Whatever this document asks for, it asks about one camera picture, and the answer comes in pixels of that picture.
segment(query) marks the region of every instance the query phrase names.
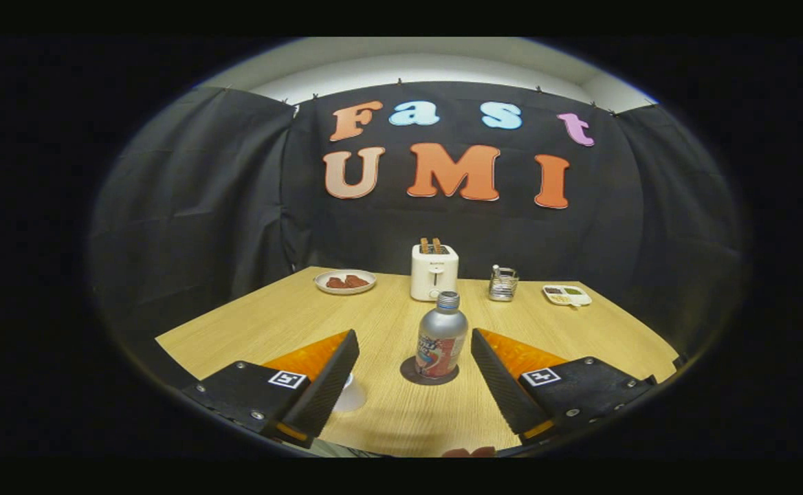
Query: white plate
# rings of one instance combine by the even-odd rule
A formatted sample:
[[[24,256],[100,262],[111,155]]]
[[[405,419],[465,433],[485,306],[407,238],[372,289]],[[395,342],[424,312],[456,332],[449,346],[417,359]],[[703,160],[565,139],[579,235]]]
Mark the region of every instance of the white plate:
[[[558,289],[561,294],[552,294],[549,289]],[[566,289],[574,289],[581,294],[570,294]],[[575,285],[543,285],[542,293],[549,298],[553,304],[560,306],[587,306],[591,304],[591,296],[581,287]]]
[[[368,285],[353,289],[334,289],[326,285],[332,276],[336,276],[336,278],[341,280],[346,280],[347,275],[358,276],[358,278],[366,281]],[[360,292],[365,292],[373,288],[373,286],[377,284],[377,277],[374,276],[374,273],[365,272],[363,269],[336,269],[333,272],[325,272],[317,275],[316,278],[313,279],[313,282],[316,282],[316,286],[319,287],[320,291],[327,292],[328,294],[349,295],[359,294]]]

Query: aluminum bottle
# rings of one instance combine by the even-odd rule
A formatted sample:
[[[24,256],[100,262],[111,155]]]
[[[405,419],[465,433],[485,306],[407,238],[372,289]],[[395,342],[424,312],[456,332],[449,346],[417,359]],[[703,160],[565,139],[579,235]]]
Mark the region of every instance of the aluminum bottle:
[[[459,311],[459,294],[441,292],[435,309],[420,320],[417,372],[432,379],[454,372],[467,332],[468,320]]]

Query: blue letter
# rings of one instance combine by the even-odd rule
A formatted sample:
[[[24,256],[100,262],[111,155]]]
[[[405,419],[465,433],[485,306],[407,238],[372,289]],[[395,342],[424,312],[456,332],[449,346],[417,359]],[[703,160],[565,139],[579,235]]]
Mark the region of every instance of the blue letter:
[[[481,105],[481,113],[486,115],[486,117],[481,117],[481,122],[484,122],[487,127],[517,129],[523,123],[518,117],[520,109],[511,103],[487,101]]]
[[[389,117],[392,125],[433,125],[438,122],[439,116],[435,115],[435,104],[430,101],[408,101],[395,107],[395,113]]]

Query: wooden table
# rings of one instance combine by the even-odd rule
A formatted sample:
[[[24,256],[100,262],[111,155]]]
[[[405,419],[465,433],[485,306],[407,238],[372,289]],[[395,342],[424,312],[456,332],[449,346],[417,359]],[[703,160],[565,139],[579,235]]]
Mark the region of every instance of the wooden table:
[[[355,379],[366,404],[333,413],[320,439],[377,454],[439,457],[452,448],[517,447],[474,363],[470,341],[459,357],[459,376],[438,386],[415,385],[399,372],[414,355],[421,317],[435,307],[410,297],[409,276],[375,274],[373,289],[349,296],[326,294],[308,267],[157,337],[188,372],[202,380],[233,363],[264,363],[346,329],[355,329],[360,357]],[[566,360],[595,356],[626,373],[662,382],[675,372],[674,349],[646,325],[581,282],[593,303],[551,304],[547,282],[521,281],[514,300],[487,298],[486,280],[459,280],[461,311],[471,327],[509,336]]]

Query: white toaster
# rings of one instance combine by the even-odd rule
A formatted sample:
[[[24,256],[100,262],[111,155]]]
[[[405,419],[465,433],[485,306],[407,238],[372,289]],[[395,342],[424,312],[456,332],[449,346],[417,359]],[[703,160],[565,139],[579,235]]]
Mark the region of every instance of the white toaster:
[[[410,297],[415,300],[437,300],[442,291],[456,291],[459,257],[445,244],[435,253],[430,245],[421,253],[420,244],[410,251]]]

